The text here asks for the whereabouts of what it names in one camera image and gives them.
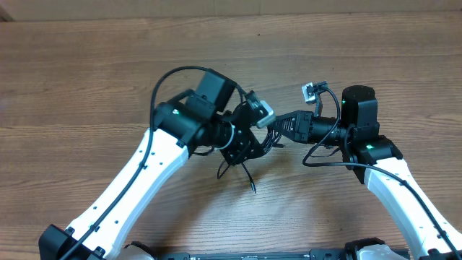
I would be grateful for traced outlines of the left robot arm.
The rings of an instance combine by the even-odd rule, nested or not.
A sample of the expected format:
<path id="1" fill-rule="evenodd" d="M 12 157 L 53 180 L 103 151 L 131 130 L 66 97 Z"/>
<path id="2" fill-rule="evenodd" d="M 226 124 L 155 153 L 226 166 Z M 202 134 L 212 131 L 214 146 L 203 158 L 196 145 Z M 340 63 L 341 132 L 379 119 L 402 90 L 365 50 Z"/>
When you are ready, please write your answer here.
<path id="1" fill-rule="evenodd" d="M 162 185 L 198 147 L 222 152 L 228 165 L 263 154 L 251 127 L 274 119 L 272 108 L 219 72 L 205 67 L 196 90 L 150 103 L 149 128 L 109 186 L 65 229 L 49 225 L 38 241 L 41 259 L 153 259 L 126 238 Z"/>

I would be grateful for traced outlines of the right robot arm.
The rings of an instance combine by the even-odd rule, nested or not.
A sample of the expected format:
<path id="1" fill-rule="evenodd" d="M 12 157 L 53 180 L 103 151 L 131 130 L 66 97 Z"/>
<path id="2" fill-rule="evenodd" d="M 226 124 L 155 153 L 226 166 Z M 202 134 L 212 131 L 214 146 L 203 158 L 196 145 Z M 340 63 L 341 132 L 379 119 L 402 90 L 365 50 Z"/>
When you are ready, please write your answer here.
<path id="1" fill-rule="evenodd" d="M 354 172 L 385 207 L 404 237 L 414 259 L 460 259 L 461 233 L 437 210 L 411 174 L 398 147 L 379 133 L 375 91 L 352 85 L 334 100 L 336 117 L 321 115 L 321 94 L 330 92 L 325 82 L 302 87 L 314 111 L 296 110 L 277 116 L 270 127 L 293 142 L 311 144 L 302 160 L 310 168 L 319 162 L 309 157 L 321 145 L 338 147 L 338 163 Z"/>

